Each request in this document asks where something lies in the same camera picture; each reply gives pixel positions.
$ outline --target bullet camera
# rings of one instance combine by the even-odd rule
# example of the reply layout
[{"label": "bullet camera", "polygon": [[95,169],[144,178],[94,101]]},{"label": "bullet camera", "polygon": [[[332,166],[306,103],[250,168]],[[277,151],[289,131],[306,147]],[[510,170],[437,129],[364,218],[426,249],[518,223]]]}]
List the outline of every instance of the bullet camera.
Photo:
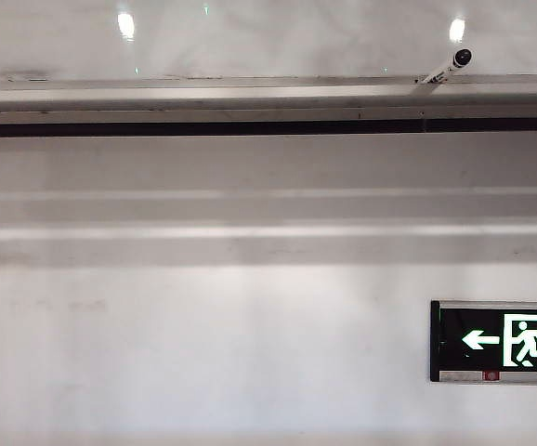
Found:
[{"label": "bullet camera", "polygon": [[468,49],[461,49],[457,51],[450,60],[444,62],[437,67],[432,73],[430,73],[422,84],[443,84],[448,81],[448,78],[464,68],[473,57],[473,54]]}]

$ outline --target white ceiling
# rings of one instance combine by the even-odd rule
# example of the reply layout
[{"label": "white ceiling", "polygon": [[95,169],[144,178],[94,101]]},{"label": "white ceiling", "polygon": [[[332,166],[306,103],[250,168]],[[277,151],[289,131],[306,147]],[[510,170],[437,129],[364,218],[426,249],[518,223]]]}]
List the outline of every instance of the white ceiling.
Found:
[{"label": "white ceiling", "polygon": [[0,0],[0,81],[416,75],[459,47],[464,74],[537,74],[537,0]]}]

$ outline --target ceiling light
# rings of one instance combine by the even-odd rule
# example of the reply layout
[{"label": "ceiling light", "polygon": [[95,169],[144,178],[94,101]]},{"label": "ceiling light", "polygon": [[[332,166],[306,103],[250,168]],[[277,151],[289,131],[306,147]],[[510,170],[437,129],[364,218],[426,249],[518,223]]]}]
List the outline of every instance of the ceiling light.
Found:
[{"label": "ceiling light", "polygon": [[449,36],[451,41],[458,44],[463,40],[463,34],[465,33],[465,21],[462,19],[454,19],[451,24]]},{"label": "ceiling light", "polygon": [[135,37],[135,21],[130,14],[123,12],[118,14],[118,26],[120,27],[120,33],[126,40],[132,40]]}]

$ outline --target white wall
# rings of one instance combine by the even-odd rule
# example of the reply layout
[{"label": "white wall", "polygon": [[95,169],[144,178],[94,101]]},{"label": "white wall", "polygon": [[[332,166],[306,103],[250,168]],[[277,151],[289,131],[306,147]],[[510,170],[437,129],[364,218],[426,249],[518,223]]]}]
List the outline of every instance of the white wall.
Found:
[{"label": "white wall", "polygon": [[537,444],[431,299],[537,300],[537,133],[0,139],[0,445]]}]

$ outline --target metal trim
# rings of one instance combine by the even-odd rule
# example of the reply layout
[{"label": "metal trim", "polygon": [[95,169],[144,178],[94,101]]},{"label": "metal trim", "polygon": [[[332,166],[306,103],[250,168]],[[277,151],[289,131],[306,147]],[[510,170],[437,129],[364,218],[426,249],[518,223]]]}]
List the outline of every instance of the metal trim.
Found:
[{"label": "metal trim", "polygon": [[488,301],[474,302],[468,300],[442,300],[439,301],[440,308],[466,308],[466,309],[537,309],[535,302],[507,302],[507,301]]},{"label": "metal trim", "polygon": [[537,372],[500,372],[500,379],[497,381],[484,381],[483,372],[478,371],[440,371],[440,383],[465,383],[465,384],[529,384],[537,385]]}]

